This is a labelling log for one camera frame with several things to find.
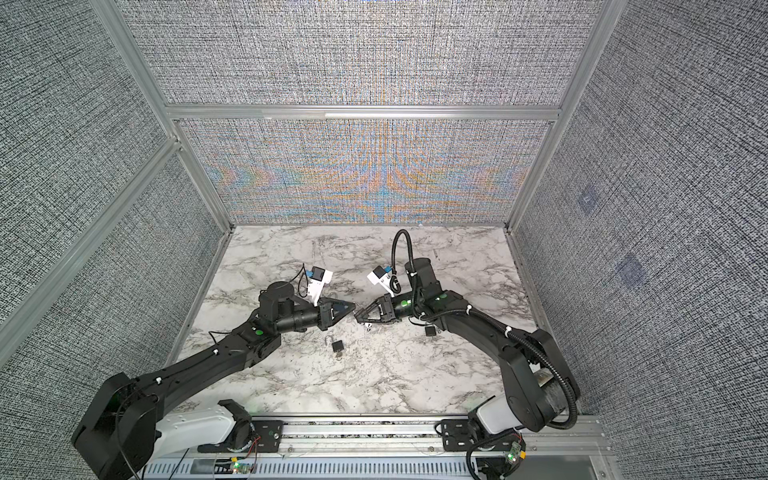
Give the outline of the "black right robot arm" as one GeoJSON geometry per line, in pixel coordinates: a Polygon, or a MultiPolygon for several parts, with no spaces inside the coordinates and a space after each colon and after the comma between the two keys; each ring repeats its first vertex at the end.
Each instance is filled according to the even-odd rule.
{"type": "Polygon", "coordinates": [[[532,432],[575,426],[580,389],[550,333],[507,325],[443,288],[427,258],[407,262],[406,273],[410,292],[401,290],[393,268],[375,267],[367,279],[385,294],[358,311],[356,321],[391,324],[412,317],[416,324],[457,335],[486,354],[500,369],[504,391],[503,397],[475,410],[488,433],[515,426],[532,432]]]}

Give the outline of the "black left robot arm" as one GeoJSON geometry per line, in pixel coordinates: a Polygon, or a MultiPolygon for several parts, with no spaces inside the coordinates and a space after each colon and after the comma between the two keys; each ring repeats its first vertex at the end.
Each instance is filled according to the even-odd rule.
{"type": "Polygon", "coordinates": [[[260,292],[258,307],[214,345],[165,368],[129,377],[120,372],[97,390],[71,443],[99,479],[128,479],[150,460],[157,424],[178,405],[219,380],[251,368],[281,345],[281,335],[326,331],[354,312],[353,302],[307,301],[288,282],[260,292]]]}

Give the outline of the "green circuit board left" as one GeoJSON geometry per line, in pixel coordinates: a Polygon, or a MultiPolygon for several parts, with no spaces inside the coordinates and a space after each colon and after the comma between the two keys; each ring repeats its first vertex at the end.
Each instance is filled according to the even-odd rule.
{"type": "Polygon", "coordinates": [[[231,458],[230,468],[233,475],[245,475],[250,478],[255,473],[255,458],[231,458]]]}

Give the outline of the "green circuit board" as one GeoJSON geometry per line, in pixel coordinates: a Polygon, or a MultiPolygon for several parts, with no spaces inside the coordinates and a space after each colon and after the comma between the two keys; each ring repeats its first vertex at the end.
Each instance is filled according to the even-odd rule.
{"type": "Polygon", "coordinates": [[[230,468],[233,475],[245,475],[250,478],[255,473],[255,458],[231,458],[230,468]]]}
{"type": "Polygon", "coordinates": [[[518,441],[511,442],[504,455],[504,467],[515,470],[526,458],[526,446],[518,441]]]}

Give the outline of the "green circuit board right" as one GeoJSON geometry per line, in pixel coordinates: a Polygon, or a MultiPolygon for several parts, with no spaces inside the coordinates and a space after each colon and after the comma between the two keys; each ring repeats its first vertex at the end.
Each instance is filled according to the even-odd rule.
{"type": "Polygon", "coordinates": [[[518,441],[511,442],[504,455],[504,467],[515,470],[526,458],[526,446],[518,441]]]}

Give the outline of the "aluminium front rail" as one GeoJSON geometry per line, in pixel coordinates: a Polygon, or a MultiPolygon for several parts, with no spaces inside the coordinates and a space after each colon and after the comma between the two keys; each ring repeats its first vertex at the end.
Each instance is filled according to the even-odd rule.
{"type": "Polygon", "coordinates": [[[620,479],[616,453],[599,420],[586,416],[569,430],[519,428],[488,434],[466,452],[447,452],[434,429],[441,419],[465,415],[263,414],[251,420],[281,420],[277,453],[198,453],[231,432],[222,413],[187,412],[160,424],[150,460],[131,479],[620,479]],[[511,442],[526,446],[515,469],[504,467],[511,442]],[[255,458],[255,473],[233,475],[231,458],[255,458]]]}

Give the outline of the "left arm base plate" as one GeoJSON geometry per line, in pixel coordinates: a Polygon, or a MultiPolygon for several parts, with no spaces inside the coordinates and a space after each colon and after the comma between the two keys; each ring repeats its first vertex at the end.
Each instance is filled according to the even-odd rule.
{"type": "Polygon", "coordinates": [[[222,442],[200,445],[197,447],[197,452],[236,455],[244,455],[248,452],[277,453],[282,441],[283,428],[284,422],[281,420],[239,422],[222,442]]]}

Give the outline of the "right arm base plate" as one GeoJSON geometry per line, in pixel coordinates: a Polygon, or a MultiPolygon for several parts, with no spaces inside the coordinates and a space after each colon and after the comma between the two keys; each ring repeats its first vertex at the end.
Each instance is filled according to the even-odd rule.
{"type": "Polygon", "coordinates": [[[434,429],[447,452],[466,452],[488,437],[477,422],[466,418],[441,419],[434,425],[434,429]]]}

